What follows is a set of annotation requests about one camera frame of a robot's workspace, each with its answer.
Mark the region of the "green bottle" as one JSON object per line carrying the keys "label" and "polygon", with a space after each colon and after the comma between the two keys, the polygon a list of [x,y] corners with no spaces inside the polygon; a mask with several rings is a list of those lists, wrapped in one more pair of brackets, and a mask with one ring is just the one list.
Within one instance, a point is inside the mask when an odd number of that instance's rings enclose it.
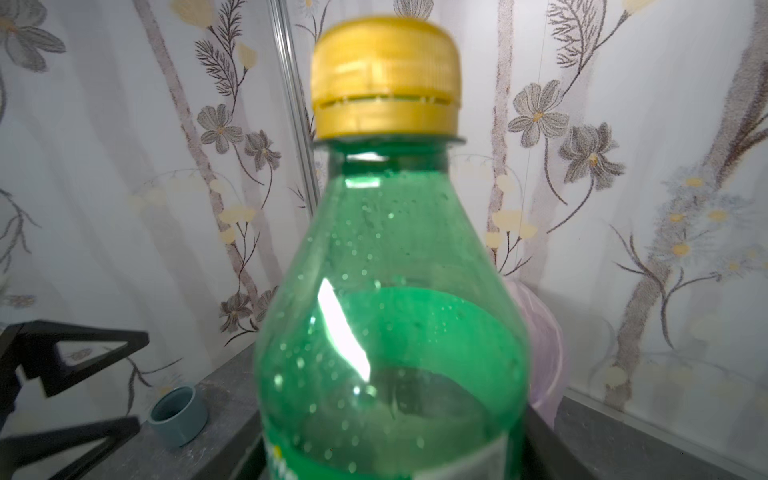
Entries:
{"label": "green bottle", "polygon": [[525,323],[449,175],[458,49],[395,16],[311,64],[328,182],[254,353],[274,479],[518,479]]}

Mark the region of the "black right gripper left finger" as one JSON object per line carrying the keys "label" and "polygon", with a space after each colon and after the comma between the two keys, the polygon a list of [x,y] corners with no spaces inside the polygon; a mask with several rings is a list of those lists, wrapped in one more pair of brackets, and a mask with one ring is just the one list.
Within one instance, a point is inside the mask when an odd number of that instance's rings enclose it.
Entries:
{"label": "black right gripper left finger", "polygon": [[249,446],[244,457],[235,466],[231,480],[265,480],[267,478],[267,457],[264,437],[260,435]]}

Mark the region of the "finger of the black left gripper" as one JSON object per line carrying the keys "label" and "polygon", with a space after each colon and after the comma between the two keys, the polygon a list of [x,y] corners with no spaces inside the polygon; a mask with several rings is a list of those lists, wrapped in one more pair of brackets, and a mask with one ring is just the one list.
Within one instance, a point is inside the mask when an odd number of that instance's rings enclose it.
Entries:
{"label": "finger of the black left gripper", "polygon": [[15,398],[24,380],[56,396],[149,345],[149,335],[35,320],[1,333],[1,396]]}
{"label": "finger of the black left gripper", "polygon": [[11,479],[23,467],[84,444],[97,445],[51,479],[80,479],[105,458],[136,436],[141,429],[137,417],[123,417],[64,429],[7,437],[1,440],[1,478]]}

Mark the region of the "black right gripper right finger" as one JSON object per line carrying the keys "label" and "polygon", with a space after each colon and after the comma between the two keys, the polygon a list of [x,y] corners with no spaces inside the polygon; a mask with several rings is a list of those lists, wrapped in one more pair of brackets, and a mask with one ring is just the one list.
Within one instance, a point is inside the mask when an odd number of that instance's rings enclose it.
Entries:
{"label": "black right gripper right finger", "polygon": [[531,405],[524,427],[523,480],[596,480]]}

